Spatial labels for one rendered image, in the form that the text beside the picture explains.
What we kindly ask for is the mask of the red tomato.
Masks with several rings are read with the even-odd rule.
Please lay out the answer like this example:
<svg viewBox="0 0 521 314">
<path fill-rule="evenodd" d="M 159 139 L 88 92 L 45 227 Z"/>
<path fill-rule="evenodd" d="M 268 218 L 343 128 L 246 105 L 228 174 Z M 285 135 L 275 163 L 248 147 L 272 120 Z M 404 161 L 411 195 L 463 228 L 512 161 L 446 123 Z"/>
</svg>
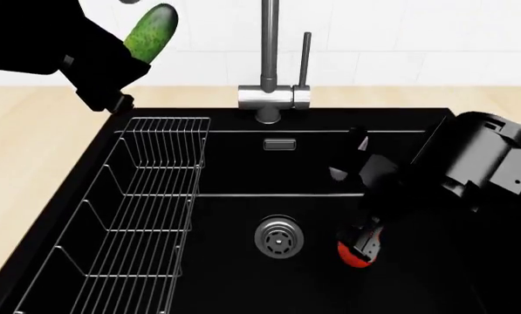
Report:
<svg viewBox="0 0 521 314">
<path fill-rule="evenodd" d="M 361 261 L 350 251 L 354 239 L 353 227 L 340 229 L 337 233 L 337 239 L 339 257 L 348 266 L 352 266 L 356 269 L 365 269 L 366 267 L 371 266 L 373 264 Z"/>
</svg>

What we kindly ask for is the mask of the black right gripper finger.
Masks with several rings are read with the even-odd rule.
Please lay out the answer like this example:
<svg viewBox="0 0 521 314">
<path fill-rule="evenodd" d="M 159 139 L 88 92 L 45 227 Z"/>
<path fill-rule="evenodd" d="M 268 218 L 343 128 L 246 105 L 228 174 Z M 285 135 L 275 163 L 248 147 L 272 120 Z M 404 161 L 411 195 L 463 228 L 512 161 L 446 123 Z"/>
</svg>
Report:
<svg viewBox="0 0 521 314">
<path fill-rule="evenodd" d="M 328 170 L 332 180 L 334 182 L 338 182 L 339 184 L 358 185 L 362 182 L 358 174 L 349 174 L 344 170 L 337 169 L 334 167 L 329 167 Z"/>
<path fill-rule="evenodd" d="M 367 150 L 368 133 L 365 127 L 352 127 L 348 133 L 347 165 L 350 171 L 360 171 L 366 164 L 369 153 Z"/>
</svg>

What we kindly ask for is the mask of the black kitchen sink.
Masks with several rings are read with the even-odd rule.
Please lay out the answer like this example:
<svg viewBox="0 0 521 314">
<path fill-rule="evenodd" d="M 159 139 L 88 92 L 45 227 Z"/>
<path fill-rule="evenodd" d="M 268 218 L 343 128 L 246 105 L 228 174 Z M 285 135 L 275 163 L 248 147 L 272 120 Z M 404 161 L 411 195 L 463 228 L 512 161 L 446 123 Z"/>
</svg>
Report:
<svg viewBox="0 0 521 314">
<path fill-rule="evenodd" d="M 133 118 L 210 120 L 205 166 L 191 215 L 169 314 L 484 314 L 468 267 L 446 256 L 448 222 L 411 214 L 391 227 L 365 269 L 338 254 L 341 225 L 358 219 L 365 188 L 334 182 L 329 163 L 352 127 L 368 131 L 369 151 L 401 164 L 448 109 L 310 109 L 265 125 L 239 109 L 134 109 L 110 117 L 0 270 L 0 314 L 14 308 L 88 187 L 114 133 Z M 266 138 L 297 141 L 295 151 L 264 151 Z M 305 235 L 292 258 L 255 245 L 258 224 L 292 217 Z"/>
</svg>

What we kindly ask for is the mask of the steel sink overflow plate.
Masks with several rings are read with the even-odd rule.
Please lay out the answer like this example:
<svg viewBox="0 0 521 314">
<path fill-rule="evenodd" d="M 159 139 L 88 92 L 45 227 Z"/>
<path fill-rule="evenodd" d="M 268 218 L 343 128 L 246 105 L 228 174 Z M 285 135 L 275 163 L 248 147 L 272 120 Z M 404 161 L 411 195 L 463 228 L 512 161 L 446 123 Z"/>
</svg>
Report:
<svg viewBox="0 0 521 314">
<path fill-rule="evenodd" d="M 295 151 L 297 141 L 288 138 L 266 138 L 263 144 L 264 151 Z"/>
</svg>

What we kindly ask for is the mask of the green cucumber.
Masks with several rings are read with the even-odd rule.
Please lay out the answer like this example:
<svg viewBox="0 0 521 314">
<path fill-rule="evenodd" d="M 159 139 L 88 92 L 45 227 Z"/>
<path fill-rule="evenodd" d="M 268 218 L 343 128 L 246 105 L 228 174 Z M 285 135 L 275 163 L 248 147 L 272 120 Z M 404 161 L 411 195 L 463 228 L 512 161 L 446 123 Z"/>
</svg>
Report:
<svg viewBox="0 0 521 314">
<path fill-rule="evenodd" d="M 131 56 L 150 65 L 173 38 L 179 24 L 175 7 L 159 3 L 148 10 L 123 41 Z"/>
</svg>

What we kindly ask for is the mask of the steel sink drain strainer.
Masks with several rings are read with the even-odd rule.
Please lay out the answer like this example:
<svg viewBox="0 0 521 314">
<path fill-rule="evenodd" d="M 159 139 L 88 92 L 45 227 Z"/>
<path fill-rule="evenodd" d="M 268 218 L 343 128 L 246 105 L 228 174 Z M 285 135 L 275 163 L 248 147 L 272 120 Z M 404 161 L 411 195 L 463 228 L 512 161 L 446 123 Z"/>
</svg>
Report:
<svg viewBox="0 0 521 314">
<path fill-rule="evenodd" d="M 305 235 L 290 216 L 266 216 L 257 226 L 254 242 L 269 258 L 286 259 L 296 256 L 305 244 Z"/>
</svg>

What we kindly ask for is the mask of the steel sink faucet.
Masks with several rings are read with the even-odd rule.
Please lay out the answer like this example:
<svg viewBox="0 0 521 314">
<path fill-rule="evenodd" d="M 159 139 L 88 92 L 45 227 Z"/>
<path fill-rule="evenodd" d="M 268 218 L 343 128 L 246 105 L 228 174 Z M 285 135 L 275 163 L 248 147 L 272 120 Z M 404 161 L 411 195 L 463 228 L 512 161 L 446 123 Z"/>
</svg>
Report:
<svg viewBox="0 0 521 314">
<path fill-rule="evenodd" d="M 280 111 L 291 109 L 290 85 L 278 84 L 279 0 L 261 0 L 261 74 L 259 85 L 239 85 L 238 109 L 252 110 L 256 120 L 272 125 L 281 119 Z"/>
</svg>

